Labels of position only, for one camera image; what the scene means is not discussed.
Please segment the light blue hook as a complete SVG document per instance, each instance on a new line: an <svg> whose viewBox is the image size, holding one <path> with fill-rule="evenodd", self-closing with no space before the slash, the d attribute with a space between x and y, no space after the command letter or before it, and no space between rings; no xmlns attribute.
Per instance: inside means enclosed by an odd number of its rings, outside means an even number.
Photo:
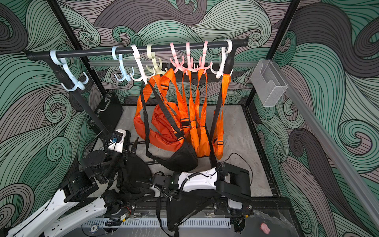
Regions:
<svg viewBox="0 0 379 237"><path fill-rule="evenodd" d="M123 65L123 58L122 58L122 54L119 54L118 57L116 55L116 49L118 48L118 46L113 46L112 47L112 57L113 57L113 60L116 60L116 61L119 61L119 70L122 74L122 78L119 79L117 77L117 75L114 75L115 79L118 81L118 82L123 82L123 81L132 81L132 76L134 76L135 74L135 71L134 71L134 68L131 67L132 69L132 74L128 74L124 65Z"/></svg>
<svg viewBox="0 0 379 237"><path fill-rule="evenodd" d="M75 91L76 89L80 89L80 90L85 90L85 84L87 84L89 82L89 77L88 75L83 72L84 76L86 77L86 80L84 82L81 82L79 81L76 76L74 74L72 74L72 72L70 71L69 69L69 66L68 66L68 63L66 61L65 58L58 58L57 55L56 55L57 51L56 50L51 50L49 55L50 55L50 58L51 60L58 66L62 66L63 67L63 70L64 72L66 73L66 75L69 77L69 79L71 80L71 82L74 84L74 86L71 88L71 89L68 89L66 88L66 86L62 83L62 87L68 91L68 92L73 92Z"/></svg>

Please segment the pink small object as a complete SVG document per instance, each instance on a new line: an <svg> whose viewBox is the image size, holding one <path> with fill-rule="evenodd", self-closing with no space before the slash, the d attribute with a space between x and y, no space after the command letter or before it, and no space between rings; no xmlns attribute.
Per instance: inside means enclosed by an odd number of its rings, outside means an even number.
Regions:
<svg viewBox="0 0 379 237"><path fill-rule="evenodd" d="M263 231L266 235L270 233L270 228L268 227L266 223L262 223L260 225L260 230Z"/></svg>

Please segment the light blue hook outer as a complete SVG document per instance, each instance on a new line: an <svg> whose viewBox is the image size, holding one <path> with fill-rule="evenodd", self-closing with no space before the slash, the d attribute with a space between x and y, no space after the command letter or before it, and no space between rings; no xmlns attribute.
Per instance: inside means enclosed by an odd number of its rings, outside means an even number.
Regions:
<svg viewBox="0 0 379 237"><path fill-rule="evenodd" d="M68 92L73 92L75 91L76 89L80 89L80 90L85 90L85 84L87 84L89 82L89 77L88 75L83 72L84 76L86 77L86 80L84 82L81 82L79 81L76 76L74 74L72 74L72 72L70 71L69 69L69 66L68 66L68 63L66 61L65 58L58 58L57 55L56 55L57 51L56 50L51 50L49 55L50 55L50 58L51 60L58 66L62 66L63 67L63 70L64 72L66 73L66 75L69 77L69 79L71 80L71 82L74 84L74 86L71 88L71 89L68 89L66 88L66 86L62 83L62 87L68 91Z"/></svg>

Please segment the black box on wall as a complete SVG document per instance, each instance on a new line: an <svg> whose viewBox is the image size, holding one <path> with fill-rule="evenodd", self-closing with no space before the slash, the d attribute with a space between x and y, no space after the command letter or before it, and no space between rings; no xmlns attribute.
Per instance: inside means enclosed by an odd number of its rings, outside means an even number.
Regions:
<svg viewBox="0 0 379 237"><path fill-rule="evenodd" d="M95 109L95 114L106 127L106 130L102 131L91 118L87 121L87 125L96 134L98 134L100 139L109 140L121 118L122 113L123 107L117 97L117 94L115 92L108 92Z"/></svg>

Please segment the pale green hook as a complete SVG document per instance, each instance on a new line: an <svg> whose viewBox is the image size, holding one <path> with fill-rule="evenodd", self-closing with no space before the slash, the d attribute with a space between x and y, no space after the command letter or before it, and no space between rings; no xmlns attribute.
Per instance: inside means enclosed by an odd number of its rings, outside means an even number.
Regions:
<svg viewBox="0 0 379 237"><path fill-rule="evenodd" d="M163 68L163 62L160 58L156 58L156 54L152 51L152 45L148 44L146 46L147 50L147 57L152 61L153 68L149 68L149 66L146 66L146 69L154 73L155 75L164 75L166 72L162 70Z"/></svg>

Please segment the light blue hook inner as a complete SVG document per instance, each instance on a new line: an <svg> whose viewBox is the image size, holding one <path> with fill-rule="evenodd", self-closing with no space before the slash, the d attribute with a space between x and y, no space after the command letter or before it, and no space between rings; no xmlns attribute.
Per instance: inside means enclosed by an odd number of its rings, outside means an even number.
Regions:
<svg viewBox="0 0 379 237"><path fill-rule="evenodd" d="M116 55L116 49L118 48L118 46L113 46L112 47L112 57L113 57L113 60L116 60L116 61L119 61L119 70L122 74L122 78L119 79L117 77L117 75L114 75L115 79L118 81L118 82L123 82L123 81L132 81L132 76L134 76L135 74L135 71L134 71L134 68L131 67L132 69L132 74L128 74L124 65L123 65L123 58L122 58L122 54L119 54L118 57Z"/></svg>

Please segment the black backpack on floor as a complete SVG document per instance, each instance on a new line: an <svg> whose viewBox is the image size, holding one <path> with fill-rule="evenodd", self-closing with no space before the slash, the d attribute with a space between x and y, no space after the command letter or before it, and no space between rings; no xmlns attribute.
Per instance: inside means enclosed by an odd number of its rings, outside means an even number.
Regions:
<svg viewBox="0 0 379 237"><path fill-rule="evenodd" d="M132 166L119 165L120 178L117 182L118 198L124 203L142 202L155 197L149 180L152 172L149 166L136 155Z"/></svg>

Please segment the white hook left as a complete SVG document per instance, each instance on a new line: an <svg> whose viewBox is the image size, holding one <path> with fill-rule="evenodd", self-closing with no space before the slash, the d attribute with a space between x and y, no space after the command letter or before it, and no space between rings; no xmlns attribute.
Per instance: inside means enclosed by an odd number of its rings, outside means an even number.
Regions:
<svg viewBox="0 0 379 237"><path fill-rule="evenodd" d="M130 74L131 78L133 81L135 82L140 82L140 81L143 81L144 84L148 84L148 77L147 75L145 74L145 70L144 70L144 67L143 67L143 64L141 62L141 55L140 55L140 52L138 50L138 47L136 45L131 45L131 48L133 50L133 56L134 56L134 59L137 63L137 66L138 66L138 70L140 72L140 75L141 77L140 78L135 78L132 74Z"/></svg>

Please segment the clear mesh wall bin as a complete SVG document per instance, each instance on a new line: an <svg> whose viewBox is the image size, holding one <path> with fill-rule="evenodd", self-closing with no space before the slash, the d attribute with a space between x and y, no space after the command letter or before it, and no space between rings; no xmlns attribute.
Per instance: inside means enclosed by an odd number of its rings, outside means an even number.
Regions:
<svg viewBox="0 0 379 237"><path fill-rule="evenodd" d="M264 107L274 107L288 88L281 68L271 60L257 63L251 81Z"/></svg>

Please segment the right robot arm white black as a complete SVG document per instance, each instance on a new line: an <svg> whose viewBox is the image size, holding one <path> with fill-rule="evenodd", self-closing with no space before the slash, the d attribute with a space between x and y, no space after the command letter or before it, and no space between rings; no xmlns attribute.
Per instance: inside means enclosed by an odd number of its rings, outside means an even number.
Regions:
<svg viewBox="0 0 379 237"><path fill-rule="evenodd" d="M229 208L240 210L252 198L250 181L248 170L222 162L207 171L155 174L148 184L169 201L182 201L191 196L221 196L227 198Z"/></svg>

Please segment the white hook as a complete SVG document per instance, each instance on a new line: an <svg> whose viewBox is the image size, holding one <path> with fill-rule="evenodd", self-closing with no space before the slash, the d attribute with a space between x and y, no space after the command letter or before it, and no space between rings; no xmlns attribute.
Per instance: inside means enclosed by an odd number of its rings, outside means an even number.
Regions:
<svg viewBox="0 0 379 237"><path fill-rule="evenodd" d="M219 79L223 75L225 64L226 64L226 59L227 59L227 54L231 53L231 51L233 49L232 40L225 39L225 41L228 43L228 46L227 47L221 47L222 60L221 60L220 66L219 66L219 70L218 71L214 70L213 69L213 63L211 63L210 70L213 74L215 74L216 79Z"/></svg>
<svg viewBox="0 0 379 237"><path fill-rule="evenodd" d="M144 84L148 84L148 77L147 75L145 74L145 70L144 70L144 67L143 67L143 64L141 62L141 55L140 55L140 52L138 50L138 47L136 45L131 45L131 48L133 50L133 56L134 56L134 59L137 63L137 66L138 66L138 70L140 72L140 75L141 77L140 78L135 78L132 74L130 74L131 78L133 81L135 82L140 82L140 81L143 81Z"/></svg>

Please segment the black clothes rack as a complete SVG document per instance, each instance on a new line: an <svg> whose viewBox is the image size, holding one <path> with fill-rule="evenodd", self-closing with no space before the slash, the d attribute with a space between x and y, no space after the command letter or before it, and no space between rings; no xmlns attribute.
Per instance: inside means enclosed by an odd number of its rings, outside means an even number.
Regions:
<svg viewBox="0 0 379 237"><path fill-rule="evenodd" d="M226 59L226 65L225 65L225 73L232 74L232 69L234 67L235 63L235 52L239 47L248 46L249 37L246 37L245 39L233 39L232 45L227 46L227 41L213 41L207 44L207 48L221 48L221 47L227 47L228 50L231 49L230 53L228 54L228 57ZM205 42L197 42L197 43L190 43L189 49L201 49L204 48ZM187 49L186 44L174 44L174 49L178 50L184 50ZM139 46L137 47L139 53L145 53L148 52L147 46ZM152 52L162 52L162 51L169 51L171 50L171 46L167 45L153 45L152 46ZM134 50L132 47L116 47L115 48L115 54L132 54L134 53ZM60 62L58 64L55 63L53 59L51 59L50 51L41 51L41 52L30 52L29 50L25 50L25 55L27 58L31 61L44 61L48 64L50 69L53 71L54 75L58 79L58 81L63 84L64 87L69 87L67 91L74 96L77 102L82 106L82 108L88 113L92 121L96 124L96 126L101 130L99 134L103 134L106 136L106 138L110 138L111 130L108 129L102 121L98 118L98 116L95 114L95 112L90 108L89 104L84 101L82 96L79 94L77 89L84 90L84 83L80 82L78 80L72 79L71 76L69 76L69 73L66 72L67 70L63 69L63 66L60 65ZM57 60L59 58L87 58L87 56L100 56L100 55L111 55L111 48L96 48L96 49L89 49L89 50L71 50L71 51L57 51L55 53L57 56ZM100 85L100 92L103 96L105 96L105 89L102 85L102 83L99 80L93 79L95 84L97 86ZM221 89L220 94L218 98L218 104L216 105L216 115L219 115L220 109L221 109ZM213 136L215 128L216 128L216 117L214 116L211 132L210 135ZM209 161L212 167L216 167L217 161L215 155L211 154L209 157Z"/></svg>

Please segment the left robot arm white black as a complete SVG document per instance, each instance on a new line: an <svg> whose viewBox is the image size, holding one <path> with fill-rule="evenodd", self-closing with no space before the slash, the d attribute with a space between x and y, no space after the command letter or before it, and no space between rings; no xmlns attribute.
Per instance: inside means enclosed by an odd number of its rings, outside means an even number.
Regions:
<svg viewBox="0 0 379 237"><path fill-rule="evenodd" d="M111 141L109 149L93 151L81 161L83 170L65 181L31 217L7 231L8 237L61 237L88 220L125 210L132 196L125 163L135 158L139 142Z"/></svg>

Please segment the orange tote bag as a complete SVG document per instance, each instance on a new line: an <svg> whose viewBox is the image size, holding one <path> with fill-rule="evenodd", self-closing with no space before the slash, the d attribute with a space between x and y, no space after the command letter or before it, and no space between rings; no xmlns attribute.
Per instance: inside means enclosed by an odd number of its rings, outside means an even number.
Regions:
<svg viewBox="0 0 379 237"><path fill-rule="evenodd" d="M187 139L188 142L192 145L192 147L195 150L195 144L197 143L196 138L195 138L195 129L197 128L197 122L196 122L196 117L195 117L195 102L193 101L193 96L192 96L192 89L191 86L189 87L189 138Z"/></svg>

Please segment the black sling bag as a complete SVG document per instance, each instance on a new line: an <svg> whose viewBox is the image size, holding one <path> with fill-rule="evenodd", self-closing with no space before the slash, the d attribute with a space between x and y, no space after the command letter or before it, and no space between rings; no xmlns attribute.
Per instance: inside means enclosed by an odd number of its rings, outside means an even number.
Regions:
<svg viewBox="0 0 379 237"><path fill-rule="evenodd" d="M142 102L142 108L144 113L144 135L145 135L145 145L146 145L146 156L155 162L161 164L165 168L174 171L174 172L189 172L198 166L198 160L196 156L196 152L194 148L185 140L185 134L182 130L177 126L174 117L170 114L169 110L166 108L164 102L162 101L162 97L155 91L154 87L151 83L148 83L148 87L152 89L152 93L154 94L156 100L158 101L158 105L161 108L164 116L167 118L169 124L174 129L174 134L178 140L183 141L183 145L168 159L164 160L160 157L154 156L149 151L150 146L150 135L152 132L150 131L149 123L148 123L148 113L146 110L146 99L143 96L144 83L141 84L140 96Z"/></svg>

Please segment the white hook right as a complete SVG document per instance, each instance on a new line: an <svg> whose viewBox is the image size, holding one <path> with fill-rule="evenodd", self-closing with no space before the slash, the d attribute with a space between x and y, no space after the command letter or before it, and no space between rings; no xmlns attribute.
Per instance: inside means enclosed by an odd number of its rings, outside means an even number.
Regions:
<svg viewBox="0 0 379 237"><path fill-rule="evenodd" d="M220 66L219 66L219 70L218 71L214 70L213 69L213 63L211 63L210 70L213 74L215 74L216 79L219 79L223 75L225 64L226 64L226 59L227 59L227 54L231 53L231 51L233 49L232 40L225 39L225 41L228 43L228 46L227 47L221 47L222 60L221 60Z"/></svg>

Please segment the orange fanny pack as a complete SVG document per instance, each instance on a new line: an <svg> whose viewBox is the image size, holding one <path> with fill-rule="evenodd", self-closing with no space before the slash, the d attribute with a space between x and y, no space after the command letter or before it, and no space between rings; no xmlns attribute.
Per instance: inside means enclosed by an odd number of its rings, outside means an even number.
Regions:
<svg viewBox="0 0 379 237"><path fill-rule="evenodd" d="M221 86L221 112L218 115L215 133L212 138L212 146L215 157L220 160L224 151L224 105L227 96L229 84L231 82L230 74L223 74Z"/></svg>

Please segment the pink hook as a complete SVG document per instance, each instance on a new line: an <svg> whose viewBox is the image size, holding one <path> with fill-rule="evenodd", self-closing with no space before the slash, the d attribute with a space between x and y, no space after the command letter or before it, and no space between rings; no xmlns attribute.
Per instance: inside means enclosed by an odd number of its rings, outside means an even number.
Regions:
<svg viewBox="0 0 379 237"><path fill-rule="evenodd" d="M190 55L190 43L186 43L187 67L185 67L185 74L188 76L190 72L196 72L194 68L193 58Z"/></svg>
<svg viewBox="0 0 379 237"><path fill-rule="evenodd" d="M203 74L212 67L212 62L210 62L209 66L205 66L205 60L206 60L206 53L207 53L207 47L208 47L208 41L204 42L203 45L203 51L202 51L202 56L199 58L199 64L197 66L197 71L203 70Z"/></svg>
<svg viewBox="0 0 379 237"><path fill-rule="evenodd" d="M170 59L171 64L175 67L174 73L177 73L178 71L184 72L185 71L185 68L183 66L184 58L182 58L182 62L180 63L175 47L174 47L174 43L172 42L170 43L170 49L171 49L172 56L174 58L174 60Z"/></svg>

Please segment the red orange black backpack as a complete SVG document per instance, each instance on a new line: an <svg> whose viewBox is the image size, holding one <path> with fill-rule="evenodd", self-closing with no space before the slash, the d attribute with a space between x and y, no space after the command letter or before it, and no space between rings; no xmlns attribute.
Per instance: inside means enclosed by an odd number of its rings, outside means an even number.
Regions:
<svg viewBox="0 0 379 237"><path fill-rule="evenodd" d="M151 83L151 84L154 83L154 77L155 76L151 77L148 80L148 83ZM155 91L158 92L157 87L156 86L153 86L153 87L154 87ZM146 99L146 110L147 110L147 101L150 99L151 96L154 96L154 94L152 93L152 89L148 87L148 84L147 85L144 84L143 96ZM153 118L153 115L152 115L151 118L149 118L149 113L148 113L148 123L149 123L150 131L153 134L154 132L157 132L157 129L155 128L155 126L152 123L152 118ZM135 112L135 116L133 118L133 122L134 122L134 127L135 127L135 130L136 130L137 134L142 139L145 140L144 128L143 128L143 125L144 125L144 113L143 113L143 108L142 108L142 102L141 102L141 96L140 96L140 94L139 94L139 98L137 100L137 109L136 109L136 112Z"/></svg>

